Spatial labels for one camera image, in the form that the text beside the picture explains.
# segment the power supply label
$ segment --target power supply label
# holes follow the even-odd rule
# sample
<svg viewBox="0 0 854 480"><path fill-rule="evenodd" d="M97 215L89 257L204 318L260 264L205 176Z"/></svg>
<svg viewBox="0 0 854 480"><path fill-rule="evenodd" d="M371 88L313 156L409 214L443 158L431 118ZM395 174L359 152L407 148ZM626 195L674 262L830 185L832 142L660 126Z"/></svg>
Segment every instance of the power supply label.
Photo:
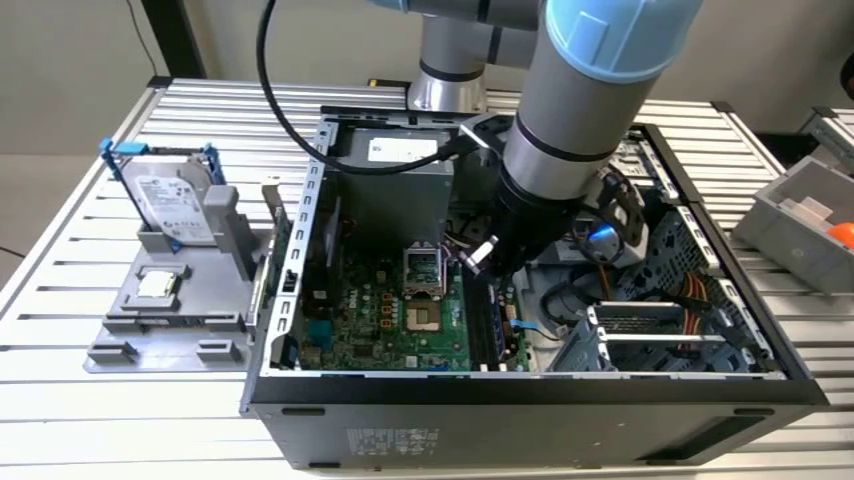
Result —
<svg viewBox="0 0 854 480"><path fill-rule="evenodd" d="M372 138L368 161L409 163L436 153L439 142L427 138Z"/></svg>

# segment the blue led light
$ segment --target blue led light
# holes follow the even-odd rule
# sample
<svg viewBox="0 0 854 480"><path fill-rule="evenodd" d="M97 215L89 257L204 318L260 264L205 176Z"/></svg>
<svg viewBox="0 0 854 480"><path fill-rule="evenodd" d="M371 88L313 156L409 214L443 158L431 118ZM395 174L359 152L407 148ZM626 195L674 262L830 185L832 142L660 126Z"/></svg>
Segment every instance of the blue led light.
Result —
<svg viewBox="0 0 854 480"><path fill-rule="evenodd" d="M614 227L611 227L607 223L599 227L599 230L592 232L587 236L587 240L599 240L600 238L607 237L614 233Z"/></svg>

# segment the white label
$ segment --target white label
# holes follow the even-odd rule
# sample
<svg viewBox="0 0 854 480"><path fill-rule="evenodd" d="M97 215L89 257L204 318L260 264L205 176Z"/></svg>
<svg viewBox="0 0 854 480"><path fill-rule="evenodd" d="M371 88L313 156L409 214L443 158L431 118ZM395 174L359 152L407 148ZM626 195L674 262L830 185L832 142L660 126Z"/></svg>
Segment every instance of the white label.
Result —
<svg viewBox="0 0 854 480"><path fill-rule="evenodd" d="M409 163L436 153L439 143L425 138L372 138L368 161Z"/></svg>
<svg viewBox="0 0 854 480"><path fill-rule="evenodd" d="M192 185L180 178L153 175L140 175L134 180L163 233L185 245L213 243Z"/></svg>

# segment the cable connector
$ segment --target cable connector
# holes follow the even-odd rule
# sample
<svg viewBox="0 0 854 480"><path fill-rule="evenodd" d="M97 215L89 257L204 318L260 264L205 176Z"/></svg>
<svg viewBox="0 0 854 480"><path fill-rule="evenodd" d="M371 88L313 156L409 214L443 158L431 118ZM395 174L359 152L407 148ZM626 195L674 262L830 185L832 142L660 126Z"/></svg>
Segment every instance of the cable connector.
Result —
<svg viewBox="0 0 854 480"><path fill-rule="evenodd" d="M439 161L456 160L477 150L477 142L465 136L448 140L437 149Z"/></svg>

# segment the blue tab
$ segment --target blue tab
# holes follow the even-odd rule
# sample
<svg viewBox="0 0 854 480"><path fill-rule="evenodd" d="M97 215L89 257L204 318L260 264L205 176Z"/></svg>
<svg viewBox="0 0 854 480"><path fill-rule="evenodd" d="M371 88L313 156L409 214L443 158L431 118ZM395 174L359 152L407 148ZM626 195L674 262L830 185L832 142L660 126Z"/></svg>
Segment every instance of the blue tab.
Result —
<svg viewBox="0 0 854 480"><path fill-rule="evenodd" d="M117 155L144 155L148 152L148 144L141 142L121 142L116 145Z"/></svg>
<svg viewBox="0 0 854 480"><path fill-rule="evenodd" d="M201 149L201 154L208 159L208 168L211 169L211 178L216 185L225 185L225 175L223 174L223 164L219 161L219 150L213 144L207 143Z"/></svg>
<svg viewBox="0 0 854 480"><path fill-rule="evenodd" d="M104 152L109 152L109 149L112 148L112 138L105 137L101 140L101 143L97 144L97 151L101 153L101 155L104 154Z"/></svg>
<svg viewBox="0 0 854 480"><path fill-rule="evenodd" d="M521 320L509 320L509 326L524 330L536 330L539 328L535 322L523 322Z"/></svg>

